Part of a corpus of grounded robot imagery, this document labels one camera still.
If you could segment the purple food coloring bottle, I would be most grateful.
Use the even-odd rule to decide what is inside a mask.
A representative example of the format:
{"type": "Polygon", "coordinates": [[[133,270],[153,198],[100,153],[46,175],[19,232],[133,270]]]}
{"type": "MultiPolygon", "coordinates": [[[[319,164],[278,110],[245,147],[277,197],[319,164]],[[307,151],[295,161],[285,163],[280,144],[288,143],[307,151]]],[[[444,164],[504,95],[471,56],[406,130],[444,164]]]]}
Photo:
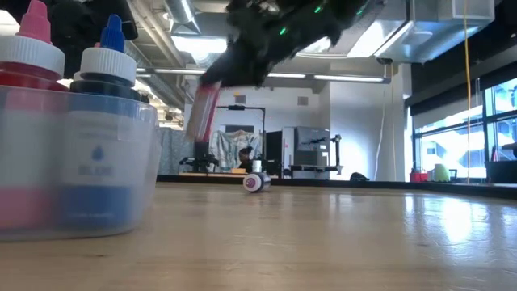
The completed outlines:
{"type": "Polygon", "coordinates": [[[263,172],[249,173],[243,180],[243,187],[250,193],[266,191],[271,186],[271,177],[263,172]]]}

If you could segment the clear plastic container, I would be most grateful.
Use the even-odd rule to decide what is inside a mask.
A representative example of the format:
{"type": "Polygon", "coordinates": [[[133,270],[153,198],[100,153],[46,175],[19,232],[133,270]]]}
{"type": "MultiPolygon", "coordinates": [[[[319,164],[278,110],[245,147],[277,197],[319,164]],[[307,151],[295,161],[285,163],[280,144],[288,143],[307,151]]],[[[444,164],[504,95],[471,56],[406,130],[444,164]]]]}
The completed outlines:
{"type": "Polygon", "coordinates": [[[0,86],[0,242],[132,230],[160,151],[148,104],[0,86]]]}

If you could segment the grey cabinet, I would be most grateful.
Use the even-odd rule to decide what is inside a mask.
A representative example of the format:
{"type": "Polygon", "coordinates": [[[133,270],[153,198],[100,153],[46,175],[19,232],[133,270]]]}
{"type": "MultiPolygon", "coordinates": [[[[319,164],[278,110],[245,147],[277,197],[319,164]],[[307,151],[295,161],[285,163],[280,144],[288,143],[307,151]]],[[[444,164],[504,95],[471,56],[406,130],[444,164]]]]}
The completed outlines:
{"type": "Polygon", "coordinates": [[[283,177],[328,180],[330,132],[314,127],[283,127],[283,177]]]}

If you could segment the black gantry frame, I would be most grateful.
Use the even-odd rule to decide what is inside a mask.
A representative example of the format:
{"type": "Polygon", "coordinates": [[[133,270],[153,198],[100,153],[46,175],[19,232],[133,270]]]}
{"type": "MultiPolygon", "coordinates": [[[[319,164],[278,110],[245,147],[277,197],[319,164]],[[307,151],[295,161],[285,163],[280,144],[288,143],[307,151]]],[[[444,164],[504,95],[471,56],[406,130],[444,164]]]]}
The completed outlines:
{"type": "Polygon", "coordinates": [[[225,133],[242,130],[248,133],[263,135],[263,153],[257,158],[262,161],[266,157],[266,108],[242,104],[219,105],[216,107],[215,130],[225,133]]]}

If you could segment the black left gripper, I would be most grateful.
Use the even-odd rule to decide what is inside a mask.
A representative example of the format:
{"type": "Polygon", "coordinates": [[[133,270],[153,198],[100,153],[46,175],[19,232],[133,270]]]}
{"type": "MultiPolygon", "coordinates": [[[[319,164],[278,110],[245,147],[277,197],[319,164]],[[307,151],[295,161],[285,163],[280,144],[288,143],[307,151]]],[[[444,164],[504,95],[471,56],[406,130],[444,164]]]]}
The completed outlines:
{"type": "Polygon", "coordinates": [[[128,0],[48,0],[51,41],[65,54],[66,77],[79,71],[82,52],[100,41],[110,15],[122,19],[126,40],[138,37],[128,0]]]}

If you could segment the green object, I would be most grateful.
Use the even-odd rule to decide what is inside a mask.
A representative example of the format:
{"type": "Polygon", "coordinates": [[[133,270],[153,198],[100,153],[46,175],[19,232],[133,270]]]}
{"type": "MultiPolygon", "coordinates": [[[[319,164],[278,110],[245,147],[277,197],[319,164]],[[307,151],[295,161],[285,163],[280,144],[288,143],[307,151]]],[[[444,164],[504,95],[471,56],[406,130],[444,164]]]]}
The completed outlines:
{"type": "Polygon", "coordinates": [[[433,170],[435,182],[449,182],[450,181],[450,171],[449,169],[442,163],[435,164],[435,168],[433,170]]]}

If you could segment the black aluminium table frame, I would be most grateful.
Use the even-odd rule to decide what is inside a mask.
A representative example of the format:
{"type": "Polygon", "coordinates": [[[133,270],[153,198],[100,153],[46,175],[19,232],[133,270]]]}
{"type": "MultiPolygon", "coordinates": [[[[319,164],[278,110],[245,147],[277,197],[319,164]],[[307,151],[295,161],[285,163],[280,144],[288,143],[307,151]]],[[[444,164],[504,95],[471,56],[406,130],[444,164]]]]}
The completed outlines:
{"type": "MultiPolygon", "coordinates": [[[[158,175],[159,183],[242,184],[244,178],[231,175],[158,175]]],[[[517,201],[517,187],[473,185],[457,183],[407,183],[387,181],[354,182],[318,179],[272,179],[272,186],[315,188],[362,188],[389,190],[419,190],[447,193],[455,196],[471,196],[517,201]]]]}

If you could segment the black box by window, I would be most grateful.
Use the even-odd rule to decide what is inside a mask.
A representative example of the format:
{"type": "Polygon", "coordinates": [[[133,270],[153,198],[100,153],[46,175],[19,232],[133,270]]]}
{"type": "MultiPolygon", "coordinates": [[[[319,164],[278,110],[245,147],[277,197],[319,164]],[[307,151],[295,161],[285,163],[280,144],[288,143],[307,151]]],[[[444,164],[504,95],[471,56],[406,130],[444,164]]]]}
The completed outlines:
{"type": "Polygon", "coordinates": [[[511,150],[515,160],[496,161],[498,149],[491,150],[490,160],[485,163],[488,183],[517,184],[517,142],[502,146],[503,150],[511,150]]]}

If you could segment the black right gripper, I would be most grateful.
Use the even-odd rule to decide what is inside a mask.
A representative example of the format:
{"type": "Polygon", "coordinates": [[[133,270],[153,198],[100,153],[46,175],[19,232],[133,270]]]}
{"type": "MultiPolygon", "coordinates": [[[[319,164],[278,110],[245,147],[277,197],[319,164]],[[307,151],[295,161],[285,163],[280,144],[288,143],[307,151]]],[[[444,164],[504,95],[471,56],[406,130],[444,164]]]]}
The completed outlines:
{"type": "Polygon", "coordinates": [[[214,61],[200,77],[202,86],[250,85],[240,69],[271,69],[326,38],[334,47],[344,30],[364,14],[364,0],[230,0],[225,61],[214,61]]]}

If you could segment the blue food coloring bottle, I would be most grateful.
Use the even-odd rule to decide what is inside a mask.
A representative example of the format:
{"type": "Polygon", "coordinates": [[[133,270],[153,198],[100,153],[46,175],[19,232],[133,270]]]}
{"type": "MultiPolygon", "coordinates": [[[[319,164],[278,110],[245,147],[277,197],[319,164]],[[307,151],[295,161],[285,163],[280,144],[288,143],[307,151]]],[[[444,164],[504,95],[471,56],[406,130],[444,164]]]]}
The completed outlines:
{"type": "Polygon", "coordinates": [[[82,54],[82,80],[73,81],[65,115],[62,226],[118,228],[131,220],[136,62],[124,52],[122,21],[110,15],[99,48],[82,54]]]}

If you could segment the long LED light bar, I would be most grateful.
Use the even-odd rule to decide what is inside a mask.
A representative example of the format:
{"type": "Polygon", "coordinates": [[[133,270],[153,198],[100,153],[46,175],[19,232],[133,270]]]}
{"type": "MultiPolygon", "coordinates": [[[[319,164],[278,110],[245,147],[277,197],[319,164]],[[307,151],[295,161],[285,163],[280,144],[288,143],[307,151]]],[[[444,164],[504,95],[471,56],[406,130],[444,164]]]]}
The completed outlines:
{"type": "MultiPolygon", "coordinates": [[[[137,75],[142,74],[177,74],[187,76],[201,76],[205,73],[202,69],[184,69],[184,68],[137,68],[137,75]]],[[[370,76],[354,76],[354,75],[335,75],[335,74],[296,74],[296,73],[269,73],[269,78],[285,78],[285,79],[304,79],[318,80],[330,82],[365,82],[365,83],[389,83],[391,78],[388,77],[370,77],[370,76]]]]}

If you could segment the grey curtain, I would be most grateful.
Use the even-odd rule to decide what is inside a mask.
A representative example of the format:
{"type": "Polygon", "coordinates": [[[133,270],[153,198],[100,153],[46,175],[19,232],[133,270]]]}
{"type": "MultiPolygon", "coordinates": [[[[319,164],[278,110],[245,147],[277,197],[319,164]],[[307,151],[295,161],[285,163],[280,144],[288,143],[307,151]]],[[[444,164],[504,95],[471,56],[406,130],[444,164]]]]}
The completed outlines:
{"type": "Polygon", "coordinates": [[[162,145],[158,174],[177,175],[179,162],[193,156],[193,142],[185,137],[183,130],[160,127],[158,132],[162,145]]]}

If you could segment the grey tarp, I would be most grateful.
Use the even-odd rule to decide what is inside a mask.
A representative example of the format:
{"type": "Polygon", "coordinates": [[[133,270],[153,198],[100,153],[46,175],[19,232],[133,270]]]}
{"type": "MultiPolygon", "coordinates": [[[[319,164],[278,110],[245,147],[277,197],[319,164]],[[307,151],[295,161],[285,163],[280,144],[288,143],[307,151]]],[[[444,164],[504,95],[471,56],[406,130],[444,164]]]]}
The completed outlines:
{"type": "Polygon", "coordinates": [[[240,166],[238,153],[241,149],[252,147],[250,158],[257,158],[263,153],[263,135],[242,130],[225,133],[216,131],[209,141],[209,153],[219,162],[217,171],[230,172],[240,166]]]}

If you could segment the person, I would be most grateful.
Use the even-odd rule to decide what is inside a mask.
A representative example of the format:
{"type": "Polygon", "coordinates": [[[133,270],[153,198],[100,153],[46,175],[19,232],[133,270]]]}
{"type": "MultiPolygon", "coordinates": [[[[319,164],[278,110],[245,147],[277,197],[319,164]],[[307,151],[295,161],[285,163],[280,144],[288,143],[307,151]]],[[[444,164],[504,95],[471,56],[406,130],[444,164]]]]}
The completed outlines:
{"type": "Polygon", "coordinates": [[[238,152],[241,169],[245,169],[246,173],[251,173],[253,171],[253,160],[250,158],[250,153],[252,151],[252,146],[247,146],[246,148],[242,148],[238,152]]]}

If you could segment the rectangular metal duct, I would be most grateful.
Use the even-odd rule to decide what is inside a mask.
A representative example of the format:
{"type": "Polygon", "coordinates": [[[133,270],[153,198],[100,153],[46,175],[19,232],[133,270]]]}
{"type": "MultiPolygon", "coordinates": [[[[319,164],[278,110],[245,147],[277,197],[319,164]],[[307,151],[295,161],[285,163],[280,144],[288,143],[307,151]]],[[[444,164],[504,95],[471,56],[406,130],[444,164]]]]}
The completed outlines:
{"type": "Polygon", "coordinates": [[[495,19],[495,0],[402,0],[402,19],[375,51],[376,58],[425,63],[495,19]]]}

